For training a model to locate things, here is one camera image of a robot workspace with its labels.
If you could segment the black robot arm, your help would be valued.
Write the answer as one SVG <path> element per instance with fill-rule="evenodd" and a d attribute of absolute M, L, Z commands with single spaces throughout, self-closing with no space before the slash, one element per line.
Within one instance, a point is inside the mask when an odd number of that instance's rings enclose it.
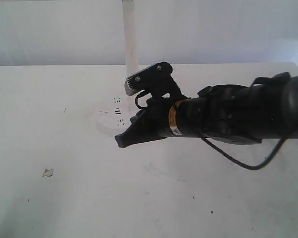
<path fill-rule="evenodd" d="M 168 137 L 210 138 L 251 145 L 264 139 L 298 139 L 298 76 L 281 73 L 256 78 L 250 87 L 208 86 L 185 97 L 172 78 L 140 87 L 151 93 L 147 107 L 115 136 L 119 147 Z"/>

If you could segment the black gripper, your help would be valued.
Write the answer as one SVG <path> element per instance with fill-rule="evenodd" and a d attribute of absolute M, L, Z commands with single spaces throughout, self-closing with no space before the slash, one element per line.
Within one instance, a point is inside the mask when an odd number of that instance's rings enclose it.
<path fill-rule="evenodd" d="M 114 136 L 119 148 L 174 136 L 168 123 L 170 100 L 154 101 L 150 99 L 148 102 L 147 109 L 139 110 L 131 117 L 132 125 L 123 133 Z"/>

